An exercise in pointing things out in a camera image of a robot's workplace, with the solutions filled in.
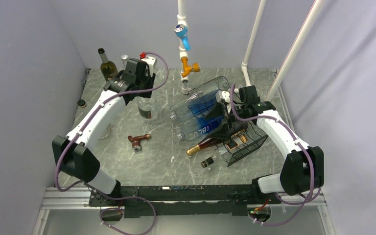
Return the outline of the brown gold-capped wine bottle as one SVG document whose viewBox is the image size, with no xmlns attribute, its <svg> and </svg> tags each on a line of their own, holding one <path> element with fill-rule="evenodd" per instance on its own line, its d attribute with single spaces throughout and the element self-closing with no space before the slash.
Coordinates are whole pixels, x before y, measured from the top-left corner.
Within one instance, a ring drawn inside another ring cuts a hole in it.
<svg viewBox="0 0 376 235">
<path fill-rule="evenodd" d="M 203 149 L 209 148 L 211 146 L 226 144 L 235 135 L 237 135 L 237 133 L 232 134 L 229 139 L 204 138 L 200 142 L 198 142 L 196 145 L 194 145 L 193 147 L 189 148 L 186 151 L 186 154 L 188 156 L 192 156 L 193 154 L 195 154 L 195 153 L 197 153 L 197 152 L 199 152 L 199 151 L 201 151 Z"/>
</svg>

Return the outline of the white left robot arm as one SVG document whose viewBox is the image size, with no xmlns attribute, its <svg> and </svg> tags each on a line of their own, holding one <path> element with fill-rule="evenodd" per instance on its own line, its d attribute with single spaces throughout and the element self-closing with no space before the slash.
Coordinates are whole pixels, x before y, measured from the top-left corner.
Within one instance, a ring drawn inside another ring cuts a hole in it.
<svg viewBox="0 0 376 235">
<path fill-rule="evenodd" d="M 108 81 L 95 105 L 65 137 L 56 136 L 52 149 L 56 161 L 54 182 L 59 191 L 60 172 L 86 183 L 102 193 L 106 204 L 116 205 L 121 199 L 121 183 L 105 173 L 92 150 L 101 135 L 130 101 L 139 94 L 151 94 L 155 76 L 144 60 L 130 58 L 126 67 Z"/>
</svg>

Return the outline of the clear blue bottle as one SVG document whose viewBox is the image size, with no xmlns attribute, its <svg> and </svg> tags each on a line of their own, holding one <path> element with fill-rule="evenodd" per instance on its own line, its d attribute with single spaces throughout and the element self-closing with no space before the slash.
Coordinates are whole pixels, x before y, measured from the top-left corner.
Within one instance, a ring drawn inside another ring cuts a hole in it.
<svg viewBox="0 0 376 235">
<path fill-rule="evenodd" d="M 192 89 L 188 96 L 170 107 L 170 119 L 183 121 L 205 115 L 216 103 L 216 94 L 227 91 L 229 82 L 226 77 L 218 76 Z"/>
<path fill-rule="evenodd" d="M 196 141 L 204 138 L 208 133 L 216 129 L 222 122 L 223 116 L 205 119 L 193 117 L 182 123 L 177 128 L 176 137 L 180 141 Z"/>
</svg>

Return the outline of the clear blue bottle lower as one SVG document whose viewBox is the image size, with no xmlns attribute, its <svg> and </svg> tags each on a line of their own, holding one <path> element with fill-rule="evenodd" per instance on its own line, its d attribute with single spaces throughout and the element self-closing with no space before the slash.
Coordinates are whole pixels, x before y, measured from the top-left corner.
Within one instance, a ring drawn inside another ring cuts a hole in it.
<svg viewBox="0 0 376 235">
<path fill-rule="evenodd" d="M 204 138 L 208 133 L 216 129 L 222 122 L 223 116 L 205 119 L 193 117 L 182 123 L 177 128 L 176 137 L 180 141 L 196 141 Z"/>
</svg>

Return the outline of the white PVC pipe frame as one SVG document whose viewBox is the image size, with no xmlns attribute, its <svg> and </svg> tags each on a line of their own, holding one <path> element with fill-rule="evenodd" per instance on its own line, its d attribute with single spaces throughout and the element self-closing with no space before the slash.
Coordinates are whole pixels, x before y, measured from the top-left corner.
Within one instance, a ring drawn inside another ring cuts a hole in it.
<svg viewBox="0 0 376 235">
<path fill-rule="evenodd" d="M 263 12 L 264 12 L 265 5 L 266 5 L 266 1 L 265 0 L 261 0 L 259 2 L 257 13 L 256 13 L 256 17 L 255 17 L 255 21 L 254 21 L 254 24 L 253 24 L 253 27 L 252 27 L 252 31 L 251 31 L 251 35 L 250 35 L 250 38 L 249 38 L 249 41 L 248 41 L 247 49 L 246 49 L 246 52 L 245 52 L 245 55 L 244 55 L 244 59 L 242 60 L 241 66 L 240 66 L 241 71 L 242 71 L 243 76 L 244 76 L 244 80 L 245 80 L 246 86 L 250 86 L 251 85 L 250 77 L 248 75 L 248 61 L 249 61 L 249 57 L 250 57 L 250 54 L 251 54 L 251 51 L 252 51 L 252 48 L 253 48 L 253 45 L 254 45 L 254 41 L 255 41 L 255 38 L 256 38 L 256 35 L 257 35 L 258 27 L 259 27 L 259 24 L 260 24 L 260 21 L 261 21 Z M 184 25 L 186 25 L 188 27 L 187 13 L 186 13 L 186 1 L 185 0 L 179 0 L 178 1 L 177 19 L 178 19 L 177 25 L 178 24 L 184 24 Z M 184 49 L 184 47 L 182 45 L 182 42 L 180 40 L 180 45 L 179 45 L 179 59 L 180 59 L 180 61 L 181 61 L 182 57 L 184 57 L 184 56 L 188 57 L 188 52 L 189 51 L 187 51 L 187 50 Z M 180 70 L 180 77 L 181 77 L 181 82 L 182 82 L 181 91 L 182 91 L 182 94 L 188 94 L 188 91 L 189 91 L 189 87 L 188 87 L 189 77 L 187 76 L 187 77 L 183 78 L 181 76 L 182 66 L 183 65 L 182 65 L 182 62 L 181 62 L 181 70 Z"/>
</svg>

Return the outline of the round clear flask bottle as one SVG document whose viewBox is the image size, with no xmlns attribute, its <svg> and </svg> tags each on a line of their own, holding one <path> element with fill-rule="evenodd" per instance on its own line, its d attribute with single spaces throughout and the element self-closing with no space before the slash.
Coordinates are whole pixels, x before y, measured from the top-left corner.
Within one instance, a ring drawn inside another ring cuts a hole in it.
<svg viewBox="0 0 376 235">
<path fill-rule="evenodd" d="M 82 108 L 82 109 L 87 107 L 87 103 L 83 99 L 78 100 L 77 105 L 78 105 L 79 108 Z M 101 136 L 99 137 L 99 140 L 107 138 L 109 136 L 110 132 L 111 132 L 111 123 L 109 123 L 106 126 L 105 130 L 102 132 Z"/>
</svg>

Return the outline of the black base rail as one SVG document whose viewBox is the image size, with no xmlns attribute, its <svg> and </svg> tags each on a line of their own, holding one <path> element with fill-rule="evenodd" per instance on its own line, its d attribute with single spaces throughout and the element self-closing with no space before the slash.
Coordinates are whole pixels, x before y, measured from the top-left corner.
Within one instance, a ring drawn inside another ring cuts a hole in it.
<svg viewBox="0 0 376 235">
<path fill-rule="evenodd" d="M 278 204 L 273 193 L 257 195 L 249 184 L 204 186 L 122 186 L 119 200 L 91 190 L 89 206 L 121 207 L 125 218 L 150 215 L 230 214 L 246 216 L 252 207 Z"/>
</svg>

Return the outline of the clear bottle dark label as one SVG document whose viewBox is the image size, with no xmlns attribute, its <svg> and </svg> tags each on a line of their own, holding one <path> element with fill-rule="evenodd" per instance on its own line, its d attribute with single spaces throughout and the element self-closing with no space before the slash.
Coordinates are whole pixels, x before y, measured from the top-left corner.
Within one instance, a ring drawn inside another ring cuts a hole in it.
<svg viewBox="0 0 376 235">
<path fill-rule="evenodd" d="M 128 57 L 127 54 L 121 55 L 121 61 L 122 61 L 122 64 L 123 64 L 123 70 L 126 70 L 128 59 L 129 59 L 129 57 Z"/>
</svg>

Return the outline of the white diagonal pole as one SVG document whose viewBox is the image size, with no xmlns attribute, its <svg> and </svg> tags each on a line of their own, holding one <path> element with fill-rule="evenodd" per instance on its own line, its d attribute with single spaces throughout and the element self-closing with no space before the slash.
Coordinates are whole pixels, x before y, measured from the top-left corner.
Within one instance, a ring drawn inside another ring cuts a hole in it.
<svg viewBox="0 0 376 235">
<path fill-rule="evenodd" d="M 324 5 L 326 4 L 326 0 L 315 0 L 294 40 L 292 46 L 290 47 L 289 52 L 287 53 L 279 72 L 272 83 L 272 86 L 269 89 L 269 92 L 265 98 L 265 101 L 270 101 L 275 93 L 276 90 L 280 87 L 281 82 L 285 78 L 288 70 L 290 69 L 294 59 L 296 58 L 298 52 L 300 51 L 305 39 L 307 38 L 310 30 L 312 29 L 315 21 L 317 20 L 319 14 L 323 10 Z"/>
</svg>

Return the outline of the clear flat black-capped bottle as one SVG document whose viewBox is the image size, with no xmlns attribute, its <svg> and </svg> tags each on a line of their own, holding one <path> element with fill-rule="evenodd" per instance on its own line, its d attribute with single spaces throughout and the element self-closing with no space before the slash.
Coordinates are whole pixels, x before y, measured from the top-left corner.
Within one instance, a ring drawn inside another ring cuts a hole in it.
<svg viewBox="0 0 376 235">
<path fill-rule="evenodd" d="M 210 169 L 211 165 L 214 163 L 225 163 L 227 166 L 229 166 L 234 153 L 235 151 L 233 149 L 230 149 L 227 145 L 217 147 L 213 151 L 211 157 L 208 157 L 201 162 L 201 167 Z"/>
</svg>

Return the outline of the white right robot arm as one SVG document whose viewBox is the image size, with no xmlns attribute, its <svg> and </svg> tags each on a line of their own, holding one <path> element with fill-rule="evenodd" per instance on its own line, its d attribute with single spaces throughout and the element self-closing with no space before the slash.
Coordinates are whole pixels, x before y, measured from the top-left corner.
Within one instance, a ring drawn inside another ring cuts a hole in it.
<svg viewBox="0 0 376 235">
<path fill-rule="evenodd" d="M 280 150 L 284 162 L 280 173 L 257 177 L 252 180 L 249 194 L 256 203 L 264 202 L 271 194 L 297 195 L 307 192 L 304 201 L 311 201 L 319 193 L 314 192 L 324 184 L 324 153 L 318 146 L 311 146 L 295 134 L 283 121 L 270 101 L 261 101 L 255 86 L 239 89 L 240 103 L 234 102 L 234 89 L 218 91 L 216 105 L 207 114 L 211 117 L 224 113 L 223 128 L 232 122 L 253 122 L 273 141 Z"/>
</svg>

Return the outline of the orange pipe valve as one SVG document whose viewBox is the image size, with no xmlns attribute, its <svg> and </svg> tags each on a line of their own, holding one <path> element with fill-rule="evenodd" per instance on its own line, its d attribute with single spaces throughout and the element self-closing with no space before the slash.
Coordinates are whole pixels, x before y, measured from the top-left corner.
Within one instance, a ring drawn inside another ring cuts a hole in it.
<svg viewBox="0 0 376 235">
<path fill-rule="evenodd" d="M 200 71 L 200 65 L 198 63 L 193 63 L 192 65 L 188 64 L 188 57 L 184 56 L 181 58 L 182 62 L 182 72 L 181 76 L 183 78 L 189 76 L 191 72 L 199 72 Z"/>
</svg>

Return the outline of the clear blue bottle upper left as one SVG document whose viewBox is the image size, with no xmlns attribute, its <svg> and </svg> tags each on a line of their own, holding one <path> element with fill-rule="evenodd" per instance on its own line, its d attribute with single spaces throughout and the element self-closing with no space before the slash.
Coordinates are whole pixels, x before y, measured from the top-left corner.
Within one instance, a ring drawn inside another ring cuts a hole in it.
<svg viewBox="0 0 376 235">
<path fill-rule="evenodd" d="M 188 96 L 170 107 L 170 119 L 183 121 L 205 115 L 216 103 L 216 94 L 227 91 L 229 82 L 226 77 L 218 76 L 192 89 Z"/>
</svg>

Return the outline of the dark green wine bottle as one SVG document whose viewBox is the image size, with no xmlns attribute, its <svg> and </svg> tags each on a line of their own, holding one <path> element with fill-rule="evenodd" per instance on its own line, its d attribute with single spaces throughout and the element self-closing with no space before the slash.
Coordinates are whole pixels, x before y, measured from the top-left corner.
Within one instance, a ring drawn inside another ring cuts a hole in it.
<svg viewBox="0 0 376 235">
<path fill-rule="evenodd" d="M 117 75 L 117 67 L 114 62 L 108 59 L 107 54 L 103 48 L 99 48 L 97 51 L 102 61 L 100 70 L 104 76 L 104 79 L 106 80 L 106 82 L 108 82 Z"/>
</svg>

